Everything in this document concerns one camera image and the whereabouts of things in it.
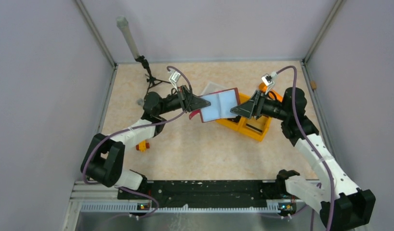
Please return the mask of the white plastic bin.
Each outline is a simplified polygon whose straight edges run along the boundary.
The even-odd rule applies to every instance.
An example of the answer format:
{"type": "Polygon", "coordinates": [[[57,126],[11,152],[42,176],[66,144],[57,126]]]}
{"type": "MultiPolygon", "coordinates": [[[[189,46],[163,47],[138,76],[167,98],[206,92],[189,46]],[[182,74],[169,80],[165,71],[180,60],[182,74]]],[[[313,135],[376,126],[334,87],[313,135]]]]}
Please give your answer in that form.
{"type": "Polygon", "coordinates": [[[209,81],[208,84],[205,86],[203,91],[200,93],[200,95],[206,95],[210,93],[215,93],[218,91],[225,90],[226,87],[220,84],[217,84],[215,82],[209,81]]]}

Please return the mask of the yellow plastic double bin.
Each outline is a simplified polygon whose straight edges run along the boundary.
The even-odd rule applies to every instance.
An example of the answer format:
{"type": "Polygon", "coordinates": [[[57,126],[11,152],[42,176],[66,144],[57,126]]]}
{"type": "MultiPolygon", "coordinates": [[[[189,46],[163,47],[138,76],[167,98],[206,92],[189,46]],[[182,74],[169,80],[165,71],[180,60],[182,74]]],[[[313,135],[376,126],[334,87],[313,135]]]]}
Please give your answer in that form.
{"type": "Polygon", "coordinates": [[[261,116],[258,119],[255,119],[254,117],[251,119],[236,117],[216,120],[218,124],[258,142],[263,141],[270,128],[271,121],[272,118],[267,116],[261,116]]]}

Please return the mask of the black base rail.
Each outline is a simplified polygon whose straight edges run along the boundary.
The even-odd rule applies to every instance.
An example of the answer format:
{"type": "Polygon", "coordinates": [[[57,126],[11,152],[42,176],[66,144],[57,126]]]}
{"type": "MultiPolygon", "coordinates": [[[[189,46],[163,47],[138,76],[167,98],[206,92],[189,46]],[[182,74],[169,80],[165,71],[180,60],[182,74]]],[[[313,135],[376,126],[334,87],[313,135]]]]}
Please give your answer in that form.
{"type": "Polygon", "coordinates": [[[160,208],[300,208],[299,199],[278,191],[273,180],[154,180],[139,192],[155,198],[160,208]]]}

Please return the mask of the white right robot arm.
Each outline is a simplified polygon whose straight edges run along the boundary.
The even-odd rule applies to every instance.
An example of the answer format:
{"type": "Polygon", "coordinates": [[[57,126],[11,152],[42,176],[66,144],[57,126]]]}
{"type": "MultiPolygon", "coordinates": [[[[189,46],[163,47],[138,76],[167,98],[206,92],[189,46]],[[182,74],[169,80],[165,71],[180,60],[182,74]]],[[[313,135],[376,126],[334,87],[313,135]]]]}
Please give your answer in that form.
{"type": "Polygon", "coordinates": [[[304,91],[296,87],[287,88],[282,101],[271,100],[257,90],[231,112],[245,118],[267,116],[281,120],[284,136],[311,166],[321,187],[295,170],[281,170],[276,177],[279,190],[305,202],[328,231],[348,231],[369,224],[375,195],[371,190],[361,189],[337,163],[316,126],[305,115],[306,105],[304,91]]]}

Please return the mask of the small brown wall knob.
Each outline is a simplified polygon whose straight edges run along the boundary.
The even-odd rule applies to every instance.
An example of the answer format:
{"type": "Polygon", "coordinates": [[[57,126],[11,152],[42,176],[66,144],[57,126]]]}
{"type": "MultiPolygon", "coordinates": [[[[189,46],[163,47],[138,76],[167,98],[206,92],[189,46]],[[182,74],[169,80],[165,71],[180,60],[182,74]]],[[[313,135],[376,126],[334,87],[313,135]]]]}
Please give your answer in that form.
{"type": "Polygon", "coordinates": [[[316,84],[316,82],[315,81],[310,81],[310,86],[311,86],[311,89],[312,90],[316,90],[317,89],[317,84],[316,84]]]}

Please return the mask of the orange plastic cylinder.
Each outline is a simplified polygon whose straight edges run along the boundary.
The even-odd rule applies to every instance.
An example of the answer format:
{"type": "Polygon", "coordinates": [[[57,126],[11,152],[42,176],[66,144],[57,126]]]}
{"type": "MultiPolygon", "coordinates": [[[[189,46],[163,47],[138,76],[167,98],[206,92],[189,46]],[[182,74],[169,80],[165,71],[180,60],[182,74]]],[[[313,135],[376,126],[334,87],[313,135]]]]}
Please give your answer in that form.
{"type": "MultiPolygon", "coordinates": [[[[261,83],[258,85],[258,89],[265,93],[267,90],[267,86],[264,83],[261,83]]],[[[270,90],[267,93],[267,97],[271,100],[278,101],[278,102],[282,102],[282,100],[283,100],[283,97],[281,95],[279,95],[277,92],[275,92],[274,90],[270,90]]]]}

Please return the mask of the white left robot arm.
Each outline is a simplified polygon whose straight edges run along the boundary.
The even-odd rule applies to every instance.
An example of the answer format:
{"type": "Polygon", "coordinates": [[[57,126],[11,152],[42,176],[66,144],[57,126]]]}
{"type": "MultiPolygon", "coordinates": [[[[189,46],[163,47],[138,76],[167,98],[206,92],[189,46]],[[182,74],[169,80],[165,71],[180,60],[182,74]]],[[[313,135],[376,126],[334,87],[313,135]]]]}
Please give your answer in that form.
{"type": "Polygon", "coordinates": [[[185,85],[165,98],[156,92],[145,95],[141,118],[132,126],[110,135],[96,134],[81,164],[84,182],[102,184],[106,187],[126,187],[138,190],[144,180],[143,175],[123,169],[127,149],[160,134],[168,123],[161,117],[171,111],[182,109],[181,114],[210,106],[211,103],[196,96],[185,85]]]}

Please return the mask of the red card holder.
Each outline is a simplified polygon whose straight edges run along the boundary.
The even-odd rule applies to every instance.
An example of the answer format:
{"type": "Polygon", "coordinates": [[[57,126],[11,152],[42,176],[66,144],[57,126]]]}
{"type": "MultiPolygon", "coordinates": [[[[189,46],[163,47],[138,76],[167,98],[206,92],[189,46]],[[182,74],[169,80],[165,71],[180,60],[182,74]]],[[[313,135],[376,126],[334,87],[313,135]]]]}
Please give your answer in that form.
{"type": "Polygon", "coordinates": [[[231,112],[232,108],[240,104],[237,88],[201,95],[200,98],[210,102],[210,106],[191,112],[189,120],[197,115],[200,116],[202,123],[238,117],[237,114],[231,112]]]}

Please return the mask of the black mini tripod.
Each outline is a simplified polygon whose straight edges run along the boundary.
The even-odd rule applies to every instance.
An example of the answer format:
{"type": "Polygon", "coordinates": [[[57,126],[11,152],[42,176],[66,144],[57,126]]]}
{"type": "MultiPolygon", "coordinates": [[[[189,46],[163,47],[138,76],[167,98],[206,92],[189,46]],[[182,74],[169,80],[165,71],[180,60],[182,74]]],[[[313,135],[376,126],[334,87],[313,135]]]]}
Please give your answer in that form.
{"type": "Polygon", "coordinates": [[[155,86],[157,86],[157,85],[159,85],[161,83],[168,83],[168,84],[170,84],[169,81],[158,79],[158,78],[156,78],[156,77],[154,77],[152,75],[149,62],[143,55],[135,58],[135,61],[139,62],[142,65],[142,67],[147,72],[147,74],[145,75],[147,77],[146,81],[148,83],[148,87],[147,87],[146,93],[148,93],[153,87],[155,87],[155,86]]]}

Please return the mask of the grey tube on tripod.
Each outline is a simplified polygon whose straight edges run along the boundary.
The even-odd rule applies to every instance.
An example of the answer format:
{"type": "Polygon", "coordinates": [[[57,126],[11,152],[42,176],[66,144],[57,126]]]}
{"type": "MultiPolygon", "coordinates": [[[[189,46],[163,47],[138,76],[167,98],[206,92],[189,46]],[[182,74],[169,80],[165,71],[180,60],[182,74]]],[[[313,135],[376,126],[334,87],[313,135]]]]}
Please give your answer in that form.
{"type": "Polygon", "coordinates": [[[134,38],[131,34],[130,28],[129,28],[129,22],[126,19],[125,16],[118,16],[116,18],[116,24],[117,24],[117,28],[121,31],[132,55],[135,61],[137,61],[140,57],[138,48],[135,44],[134,38]]]}

